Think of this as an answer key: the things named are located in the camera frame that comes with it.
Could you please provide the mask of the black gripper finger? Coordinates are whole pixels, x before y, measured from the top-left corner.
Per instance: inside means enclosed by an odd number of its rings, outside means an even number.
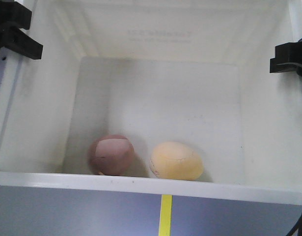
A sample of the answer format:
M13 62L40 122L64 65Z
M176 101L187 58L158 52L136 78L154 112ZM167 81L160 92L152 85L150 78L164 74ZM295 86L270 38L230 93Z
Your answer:
M270 59L270 73L293 71L302 77L302 38L275 46L275 57Z
M18 28L3 29L0 32L0 48L2 47L30 59L40 60L42 58L43 45Z
M0 1L0 36L12 32L28 37L21 29L30 28L32 11L16 1Z

